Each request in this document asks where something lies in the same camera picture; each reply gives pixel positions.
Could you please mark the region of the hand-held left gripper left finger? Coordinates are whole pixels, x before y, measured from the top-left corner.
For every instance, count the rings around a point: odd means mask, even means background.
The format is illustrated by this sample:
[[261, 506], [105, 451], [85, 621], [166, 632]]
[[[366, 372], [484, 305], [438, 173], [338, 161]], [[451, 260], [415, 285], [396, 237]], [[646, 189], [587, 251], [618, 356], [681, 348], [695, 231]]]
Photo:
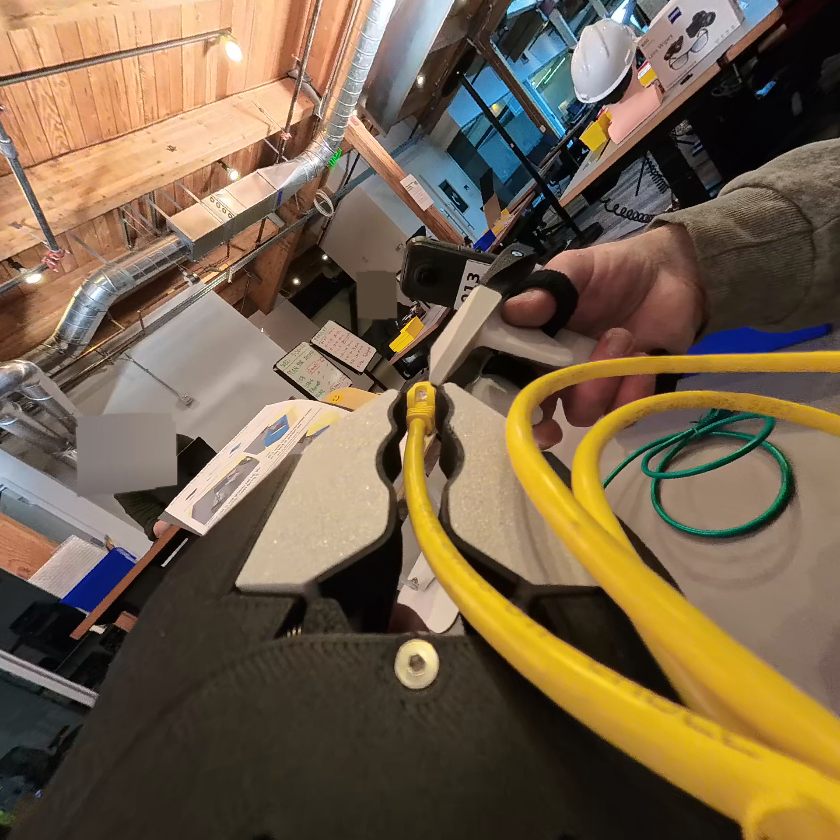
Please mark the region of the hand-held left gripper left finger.
[[395, 483], [402, 473], [405, 396], [377, 395], [303, 452], [236, 587], [339, 603], [351, 626], [384, 632], [403, 567]]

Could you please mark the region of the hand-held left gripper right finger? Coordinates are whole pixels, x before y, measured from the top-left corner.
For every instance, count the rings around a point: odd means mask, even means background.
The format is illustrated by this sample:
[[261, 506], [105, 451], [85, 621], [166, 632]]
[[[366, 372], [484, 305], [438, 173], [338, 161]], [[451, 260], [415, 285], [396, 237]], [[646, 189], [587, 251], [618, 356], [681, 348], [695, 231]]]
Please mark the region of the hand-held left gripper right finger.
[[437, 398], [447, 478], [440, 515], [458, 551], [498, 589], [597, 587], [520, 485], [503, 415], [455, 384]]

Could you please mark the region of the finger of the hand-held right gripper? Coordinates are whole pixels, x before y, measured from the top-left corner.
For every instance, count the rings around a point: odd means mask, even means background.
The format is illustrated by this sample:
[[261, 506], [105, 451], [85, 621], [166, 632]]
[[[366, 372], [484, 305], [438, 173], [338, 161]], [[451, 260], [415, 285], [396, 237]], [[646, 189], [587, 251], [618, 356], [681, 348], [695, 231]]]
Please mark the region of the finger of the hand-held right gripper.
[[429, 351], [427, 380], [431, 385], [444, 384], [478, 346], [481, 330], [501, 301], [502, 295], [486, 286], [477, 286], [470, 292]]

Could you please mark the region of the person's right hand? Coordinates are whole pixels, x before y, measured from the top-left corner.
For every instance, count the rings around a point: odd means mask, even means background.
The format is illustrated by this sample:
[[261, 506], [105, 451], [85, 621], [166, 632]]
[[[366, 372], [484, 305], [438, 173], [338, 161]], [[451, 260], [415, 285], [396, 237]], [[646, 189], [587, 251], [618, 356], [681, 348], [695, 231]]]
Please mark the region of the person's right hand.
[[[578, 291], [578, 306], [566, 328], [596, 340], [590, 361], [655, 351], [684, 354], [706, 319], [697, 252], [680, 225], [663, 224], [625, 240], [566, 250], [546, 268], [566, 275]], [[567, 424], [590, 427], [618, 407], [654, 393], [652, 374], [565, 388], [541, 404], [534, 440], [541, 449], [561, 441], [563, 428], [553, 419], [558, 403]]]

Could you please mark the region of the printed instruction sheet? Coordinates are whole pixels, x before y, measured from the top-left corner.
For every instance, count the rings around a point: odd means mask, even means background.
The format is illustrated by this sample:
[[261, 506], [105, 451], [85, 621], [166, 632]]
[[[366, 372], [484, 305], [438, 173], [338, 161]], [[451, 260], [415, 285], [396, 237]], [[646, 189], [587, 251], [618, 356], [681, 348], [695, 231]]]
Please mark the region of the printed instruction sheet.
[[174, 498], [161, 519], [203, 536], [285, 460], [301, 455], [349, 414], [341, 406], [306, 400], [265, 406]]

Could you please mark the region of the whiteboard with red writing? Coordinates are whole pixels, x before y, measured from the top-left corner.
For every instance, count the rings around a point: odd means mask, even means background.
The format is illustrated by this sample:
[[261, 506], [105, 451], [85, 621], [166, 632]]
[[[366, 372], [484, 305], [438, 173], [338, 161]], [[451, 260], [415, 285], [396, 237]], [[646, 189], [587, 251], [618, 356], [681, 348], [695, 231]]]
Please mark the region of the whiteboard with red writing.
[[368, 370], [377, 355], [373, 345], [333, 320], [326, 321], [309, 343], [334, 362], [359, 375]]

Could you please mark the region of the whiteboard with green writing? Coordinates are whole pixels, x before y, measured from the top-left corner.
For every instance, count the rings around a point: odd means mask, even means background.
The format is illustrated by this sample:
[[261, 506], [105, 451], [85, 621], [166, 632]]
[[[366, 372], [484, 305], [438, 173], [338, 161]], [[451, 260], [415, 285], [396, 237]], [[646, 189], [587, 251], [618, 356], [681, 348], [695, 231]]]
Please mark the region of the whiteboard with green writing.
[[306, 341], [279, 359], [273, 370], [311, 400], [321, 401], [332, 392], [352, 386], [348, 375]]

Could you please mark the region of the brown wooden side table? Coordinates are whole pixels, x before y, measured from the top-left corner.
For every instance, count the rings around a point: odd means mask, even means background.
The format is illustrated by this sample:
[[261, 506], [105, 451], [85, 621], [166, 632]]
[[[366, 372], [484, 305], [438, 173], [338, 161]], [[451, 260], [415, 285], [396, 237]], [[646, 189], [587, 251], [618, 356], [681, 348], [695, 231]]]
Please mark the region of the brown wooden side table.
[[149, 600], [151, 594], [162, 583], [168, 571], [175, 567], [174, 557], [192, 544], [197, 535], [170, 525], [164, 528], [162, 536], [155, 540], [132, 569], [118, 581], [89, 614], [70, 632], [69, 638], [81, 640], [96, 625], [115, 624], [126, 613], [133, 621]]

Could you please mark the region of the white and blue box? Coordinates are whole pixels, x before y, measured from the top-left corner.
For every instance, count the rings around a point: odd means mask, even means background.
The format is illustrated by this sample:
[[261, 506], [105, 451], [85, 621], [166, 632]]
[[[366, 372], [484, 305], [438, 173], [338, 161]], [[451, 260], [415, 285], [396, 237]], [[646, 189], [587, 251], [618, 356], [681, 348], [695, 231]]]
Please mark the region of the white and blue box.
[[105, 549], [75, 535], [62, 542], [28, 582], [60, 603], [88, 614], [133, 569], [137, 558], [123, 548]]

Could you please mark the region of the pink mannequin head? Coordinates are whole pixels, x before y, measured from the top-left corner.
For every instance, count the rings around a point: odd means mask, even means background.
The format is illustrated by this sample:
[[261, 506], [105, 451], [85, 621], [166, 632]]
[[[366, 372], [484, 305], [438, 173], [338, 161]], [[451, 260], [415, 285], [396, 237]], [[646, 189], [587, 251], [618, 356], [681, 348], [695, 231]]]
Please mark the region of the pink mannequin head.
[[606, 107], [611, 120], [608, 136], [619, 144], [658, 110], [664, 91], [655, 70], [645, 61], [640, 70], [628, 70], [614, 93], [617, 99]]

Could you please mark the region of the brown background work table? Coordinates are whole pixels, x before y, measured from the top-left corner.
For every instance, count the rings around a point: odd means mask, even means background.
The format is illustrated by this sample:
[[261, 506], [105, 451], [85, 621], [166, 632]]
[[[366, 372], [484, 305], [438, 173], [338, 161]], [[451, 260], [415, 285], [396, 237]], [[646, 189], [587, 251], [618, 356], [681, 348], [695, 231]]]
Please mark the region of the brown background work table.
[[782, 17], [782, 7], [774, 1], [748, 1], [742, 4], [745, 18], [729, 37], [717, 45], [688, 74], [687, 79], [668, 90], [658, 109], [640, 123], [626, 138], [615, 143], [609, 141], [599, 154], [591, 152], [572, 177], [568, 187], [560, 196], [560, 204], [567, 207], [583, 191], [591, 187], [624, 157], [640, 153], [667, 133], [672, 123], [683, 119], [682, 112], [687, 103], [709, 84], [727, 65], [775, 26]]

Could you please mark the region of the white hard hat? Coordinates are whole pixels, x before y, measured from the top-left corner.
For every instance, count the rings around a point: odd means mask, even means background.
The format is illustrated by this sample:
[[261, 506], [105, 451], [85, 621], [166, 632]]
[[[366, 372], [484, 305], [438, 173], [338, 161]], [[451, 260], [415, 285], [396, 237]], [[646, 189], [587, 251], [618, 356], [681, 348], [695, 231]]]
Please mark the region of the white hard hat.
[[570, 63], [578, 101], [586, 105], [619, 102], [631, 83], [636, 45], [634, 28], [610, 18], [584, 27]]

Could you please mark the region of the wooden support post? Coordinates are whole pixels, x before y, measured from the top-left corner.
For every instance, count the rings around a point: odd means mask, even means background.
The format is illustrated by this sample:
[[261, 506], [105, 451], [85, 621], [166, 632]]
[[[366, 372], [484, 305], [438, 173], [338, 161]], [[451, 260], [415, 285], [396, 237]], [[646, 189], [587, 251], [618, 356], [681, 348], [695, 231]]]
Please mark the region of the wooden support post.
[[405, 173], [368, 130], [361, 119], [353, 115], [345, 132], [345, 138], [360, 154], [360, 157], [381, 177], [426, 229], [438, 240], [462, 246], [465, 239], [436, 208], [431, 196], [417, 179]]

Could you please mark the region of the silver round ventilation duct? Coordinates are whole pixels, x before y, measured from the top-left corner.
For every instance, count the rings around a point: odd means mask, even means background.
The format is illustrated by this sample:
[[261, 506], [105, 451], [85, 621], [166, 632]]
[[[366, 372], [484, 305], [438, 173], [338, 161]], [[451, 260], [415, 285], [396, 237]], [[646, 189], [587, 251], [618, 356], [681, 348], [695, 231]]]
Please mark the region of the silver round ventilation duct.
[[340, 147], [395, 5], [395, 1], [360, 4], [351, 29], [349, 54], [339, 64], [339, 77], [319, 130], [308, 147], [290, 162], [290, 172], [279, 188], [284, 201], [313, 182]]
[[176, 268], [189, 255], [189, 247], [168, 234], [97, 269], [79, 286], [48, 339], [26, 359], [2, 365], [2, 398], [46, 391], [51, 375], [69, 369], [88, 351], [118, 300]]

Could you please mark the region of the rectangular metal duct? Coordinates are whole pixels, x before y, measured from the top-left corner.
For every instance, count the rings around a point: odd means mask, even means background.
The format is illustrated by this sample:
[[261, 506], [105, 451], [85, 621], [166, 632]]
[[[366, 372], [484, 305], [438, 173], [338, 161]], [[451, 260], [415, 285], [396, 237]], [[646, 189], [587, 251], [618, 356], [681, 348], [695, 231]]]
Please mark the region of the rectangular metal duct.
[[289, 162], [260, 168], [206, 196], [167, 220], [167, 228], [197, 261], [279, 206]]

